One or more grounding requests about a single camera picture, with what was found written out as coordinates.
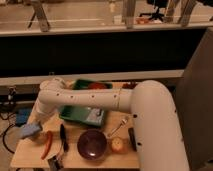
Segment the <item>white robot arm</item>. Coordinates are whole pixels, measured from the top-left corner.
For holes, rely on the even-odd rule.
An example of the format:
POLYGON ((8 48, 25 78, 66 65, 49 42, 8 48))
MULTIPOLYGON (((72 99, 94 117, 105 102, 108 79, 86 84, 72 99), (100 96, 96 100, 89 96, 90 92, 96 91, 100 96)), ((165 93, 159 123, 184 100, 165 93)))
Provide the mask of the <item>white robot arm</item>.
POLYGON ((131 114, 141 171, 190 171, 176 106, 162 83, 146 80, 133 89, 69 90, 63 79, 54 78, 40 85, 36 119, 43 122, 64 105, 131 114))

